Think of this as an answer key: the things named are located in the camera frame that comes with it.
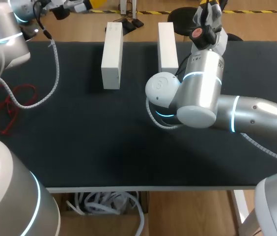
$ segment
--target white block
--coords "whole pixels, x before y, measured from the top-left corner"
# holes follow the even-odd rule
[[[122,23],[108,22],[101,62],[104,89],[120,89],[122,49]]]
[[[159,72],[175,74],[179,64],[172,22],[158,23],[157,46]]]

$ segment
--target table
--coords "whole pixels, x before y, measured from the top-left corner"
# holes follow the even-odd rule
[[[13,87],[33,84],[39,99],[55,77],[49,42],[29,42],[31,60],[6,70]],[[120,90],[103,90],[103,43],[57,43],[60,82],[41,107],[21,111],[0,140],[51,192],[253,188],[277,173],[277,160],[240,134],[157,128],[145,84],[157,73],[157,43],[124,43]],[[191,43],[177,43],[179,61]],[[277,43],[229,42],[222,94],[277,102]],[[6,96],[0,90],[0,101]],[[0,116],[0,125],[8,121]],[[277,141],[252,137],[277,153]]]

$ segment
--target red cable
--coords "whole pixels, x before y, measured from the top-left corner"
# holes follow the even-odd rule
[[[24,104],[24,106],[29,106],[29,105],[32,105],[34,103],[34,101],[37,99],[36,88],[33,85],[25,84],[25,85],[16,86],[12,90],[12,92],[13,92],[13,94],[15,94],[20,89],[25,89],[25,88],[30,88],[34,92],[34,95],[31,97],[31,99]],[[11,97],[9,95],[6,97],[6,99],[3,102],[0,102],[0,110],[3,110],[5,108],[5,106],[6,106],[8,114],[11,118],[11,121],[4,130],[0,130],[1,134],[8,133],[9,129],[12,127],[13,123],[15,122],[16,117],[20,110],[20,108],[18,108],[17,106],[14,105],[14,103],[11,100]]]

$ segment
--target cable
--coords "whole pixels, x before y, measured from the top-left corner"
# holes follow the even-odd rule
[[[31,105],[37,98],[37,93],[36,93],[36,88],[32,85],[20,85],[16,86],[13,89],[13,94],[15,94],[18,90],[24,89],[24,88],[29,88],[33,90],[33,96],[32,98],[25,103],[25,105]],[[3,130],[0,129],[1,134],[8,134],[9,129],[12,127],[13,123],[16,120],[16,117],[19,113],[20,108],[18,107],[12,107],[13,102],[10,99],[10,96],[8,95],[6,99],[3,102],[0,102],[0,110],[3,110],[6,107],[7,113],[11,119],[10,123],[7,125],[7,127]]]
[[[34,107],[37,107],[39,106],[40,104],[42,104],[43,102],[45,102],[54,92],[55,92],[55,89],[58,85],[58,82],[59,82],[59,77],[60,77],[60,68],[59,68],[59,59],[58,59],[58,53],[57,53],[57,50],[56,50],[56,45],[55,45],[55,41],[53,39],[50,40],[51,41],[51,45],[53,47],[53,50],[54,50],[54,55],[55,55],[55,67],[56,67],[56,76],[55,76],[55,85],[53,86],[53,88],[51,89],[51,91],[43,98],[41,99],[39,102],[33,104],[33,105],[29,105],[29,106],[23,106],[22,104],[20,104],[15,96],[13,95],[13,92],[11,91],[11,89],[9,88],[9,86],[7,85],[7,83],[2,79],[0,78],[0,83],[4,86],[5,90],[7,91],[7,93],[9,94],[9,96],[11,97],[11,100],[13,101],[13,103],[21,108],[21,109],[30,109],[30,108],[34,108]]]
[[[84,199],[84,208],[86,212],[83,212],[80,208],[80,204],[83,202],[84,193],[74,194],[74,203],[71,204],[66,201],[67,205],[73,209],[79,215],[86,214],[116,214],[121,215],[124,213],[127,203],[131,199],[135,206],[138,208],[140,217],[139,227],[135,236],[140,236],[144,228],[144,213],[137,197],[129,194],[128,192],[91,192]]]
[[[38,4],[38,3],[39,3],[40,5],[39,5],[38,16],[37,16],[37,14],[36,14],[36,8],[35,8],[35,7],[36,7],[36,4]],[[34,13],[34,17],[35,17],[37,23],[39,24],[39,27],[42,29],[44,35],[45,35],[49,40],[52,40],[51,34],[46,30],[46,28],[43,26],[43,24],[42,24],[41,21],[40,21],[42,8],[43,8],[43,7],[42,7],[41,3],[39,2],[39,0],[37,0],[37,1],[33,4],[33,6],[32,6],[32,11],[33,11],[33,13]]]
[[[253,234],[252,236],[256,236],[258,235],[260,232],[262,232],[261,230],[257,231],[255,234]]]
[[[130,3],[131,6],[133,6],[133,3],[131,1],[127,1],[127,3]],[[117,20],[114,20],[113,22],[117,22],[117,21],[120,21],[120,20],[123,20],[125,18],[130,18],[130,19],[133,19],[133,12],[132,10],[127,10],[126,11],[126,15],[120,19],[117,19]]]
[[[248,140],[250,143],[252,143],[253,145],[255,145],[258,149],[266,152],[267,154],[269,154],[270,156],[274,157],[277,159],[277,154],[268,150],[267,148],[263,147],[262,145],[258,144],[256,141],[254,141],[252,138],[250,138],[247,134],[241,133],[241,135]]]
[[[155,118],[153,117],[150,109],[149,109],[149,100],[148,98],[146,98],[146,110],[147,110],[147,113],[149,115],[149,117],[152,119],[152,121],[154,122],[155,125],[157,125],[158,127],[162,128],[162,129],[166,129],[166,130],[172,130],[172,129],[177,129],[179,127],[181,127],[181,125],[175,125],[175,126],[164,126],[164,125],[161,125],[159,124]]]
[[[177,69],[177,72],[175,73],[175,76],[178,76],[179,74],[181,74],[181,72],[183,71],[183,70],[181,70],[181,71],[179,71],[180,69],[181,69],[181,67],[182,67],[182,65],[183,65],[183,63],[186,61],[186,59],[188,59],[190,56],[191,56],[191,54],[192,53],[189,53],[183,60],[182,60],[182,62],[180,63],[180,65],[179,65],[179,67],[178,67],[178,69]]]

